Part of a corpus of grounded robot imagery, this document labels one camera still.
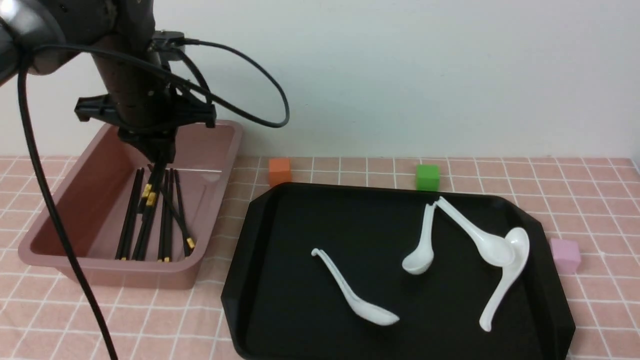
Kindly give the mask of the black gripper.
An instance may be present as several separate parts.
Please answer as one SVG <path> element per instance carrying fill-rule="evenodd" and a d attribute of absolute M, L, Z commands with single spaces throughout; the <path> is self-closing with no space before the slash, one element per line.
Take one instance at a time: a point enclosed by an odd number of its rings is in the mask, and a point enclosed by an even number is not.
<path fill-rule="evenodd" d="M 180 127 L 202 123 L 214 128 L 217 121 L 215 105 L 199 100 L 182 85 L 150 91 L 130 104 L 110 95 L 82 97 L 74 112 L 82 122 L 95 119 L 117 127 L 119 139 L 151 163 L 174 162 Z"/>

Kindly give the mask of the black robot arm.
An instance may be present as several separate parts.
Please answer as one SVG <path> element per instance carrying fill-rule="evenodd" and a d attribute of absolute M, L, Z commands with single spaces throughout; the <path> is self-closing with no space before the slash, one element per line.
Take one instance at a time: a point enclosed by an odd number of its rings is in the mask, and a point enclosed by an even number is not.
<path fill-rule="evenodd" d="M 112 125 L 151 162 L 171 163 L 178 128 L 214 128 L 217 110 L 170 73 L 186 59 L 185 34 L 157 30 L 153 10 L 151 0 L 3 0 L 1 82 L 20 70 L 50 75 L 89 53 L 107 93 L 79 98 L 78 120 Z"/>

